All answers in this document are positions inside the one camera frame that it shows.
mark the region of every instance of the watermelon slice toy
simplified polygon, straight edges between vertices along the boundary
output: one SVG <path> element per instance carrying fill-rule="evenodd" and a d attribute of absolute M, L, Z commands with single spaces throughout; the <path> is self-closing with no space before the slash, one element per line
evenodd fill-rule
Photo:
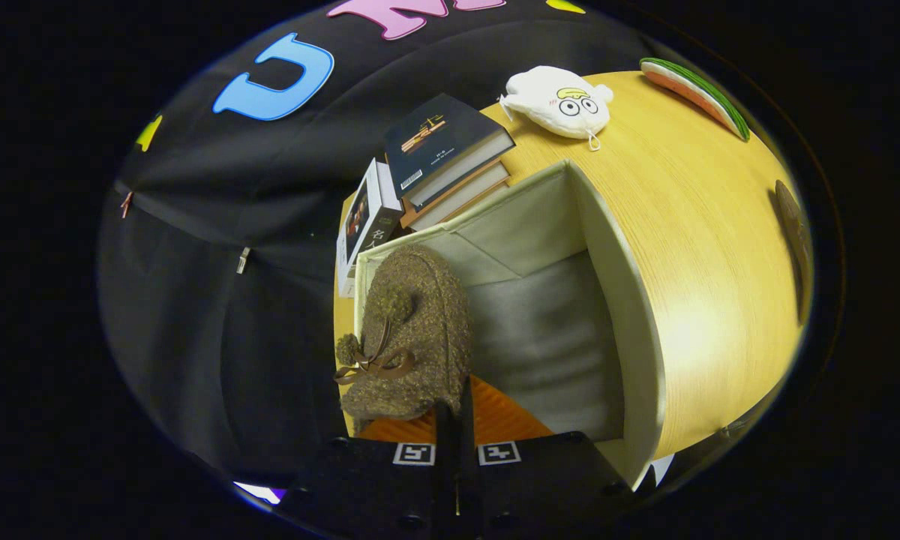
<path fill-rule="evenodd" d="M 655 85 L 679 93 L 694 105 L 706 110 L 736 136 L 745 141 L 749 140 L 749 127 L 739 110 L 731 105 L 731 100 L 728 100 L 727 96 L 696 73 L 660 58 L 640 59 L 640 71 L 643 71 L 646 78 Z"/>

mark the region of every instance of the yellow star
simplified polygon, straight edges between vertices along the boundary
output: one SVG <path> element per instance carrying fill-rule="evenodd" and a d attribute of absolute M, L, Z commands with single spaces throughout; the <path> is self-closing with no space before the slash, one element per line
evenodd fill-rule
<path fill-rule="evenodd" d="M 147 124 L 147 127 L 144 127 L 144 132 L 137 137 L 137 144 L 142 147 L 144 152 L 147 152 L 147 149 L 149 149 L 149 143 L 153 140 L 153 134 L 156 133 L 156 129 L 160 127 L 161 120 L 163 120 L 163 114 L 159 114 L 155 120 Z"/>
<path fill-rule="evenodd" d="M 547 5 L 555 10 L 561 11 L 572 11 L 574 14 L 585 14 L 586 11 L 581 10 L 579 7 L 574 6 L 570 2 L 566 0 L 547 0 Z"/>

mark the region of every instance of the white plush toy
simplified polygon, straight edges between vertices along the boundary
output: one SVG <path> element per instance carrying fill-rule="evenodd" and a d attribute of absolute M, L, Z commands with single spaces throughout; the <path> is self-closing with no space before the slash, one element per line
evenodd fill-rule
<path fill-rule="evenodd" d="M 585 138 L 596 151 L 597 133 L 611 120 L 607 103 L 613 99 L 614 90 L 605 85 L 593 86 L 566 69 L 539 65 L 509 78 L 500 105 L 508 119 L 513 119 L 509 110 L 517 110 L 555 134 Z"/>

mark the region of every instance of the black cloth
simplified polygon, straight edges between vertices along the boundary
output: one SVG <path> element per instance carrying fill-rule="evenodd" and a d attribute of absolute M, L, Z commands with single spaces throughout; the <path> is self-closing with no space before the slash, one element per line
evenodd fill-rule
<path fill-rule="evenodd" d="M 536 65 L 635 71 L 653 54 L 600 13 L 543 2 L 450 7 L 393 41 L 331 9 L 269 28 L 192 79 L 154 112 L 151 146 L 133 145 L 104 203 L 97 282 L 118 366 L 164 433 L 238 476 L 291 473 L 345 434 L 332 380 L 335 240 L 341 203 L 383 156 L 389 124 L 440 92 L 483 109 Z M 273 89 L 299 78 L 289 62 L 254 64 L 293 32 L 334 55 L 323 87 L 275 121 L 214 113 L 244 72 Z"/>

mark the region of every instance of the foam letter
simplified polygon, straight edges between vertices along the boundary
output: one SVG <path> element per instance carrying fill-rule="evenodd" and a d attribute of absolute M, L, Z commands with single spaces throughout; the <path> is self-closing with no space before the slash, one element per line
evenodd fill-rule
<path fill-rule="evenodd" d="M 307 103 L 330 77 L 334 64 L 333 55 L 317 46 L 296 41 L 295 38 L 296 32 L 285 35 L 265 48 L 255 62 L 262 64 L 268 59 L 282 59 L 301 65 L 303 75 L 296 82 L 289 88 L 274 90 L 251 82 L 249 73 L 235 76 L 217 96 L 217 101 L 213 103 L 213 112 L 233 110 L 234 113 L 249 116 L 251 119 L 276 120 L 295 112 L 303 103 Z"/>
<path fill-rule="evenodd" d="M 498 8 L 507 3 L 507 0 L 454 0 L 453 7 L 460 11 L 477 11 Z"/>
<path fill-rule="evenodd" d="M 467 4 L 487 4 L 488 0 L 465 0 Z M 399 40 L 412 34 L 427 24 L 423 17 L 408 17 L 396 10 L 413 11 L 415 14 L 447 17 L 449 11 L 443 0 L 350 0 L 327 11 L 327 17 L 339 14 L 355 14 L 382 26 L 382 38 L 387 41 Z"/>

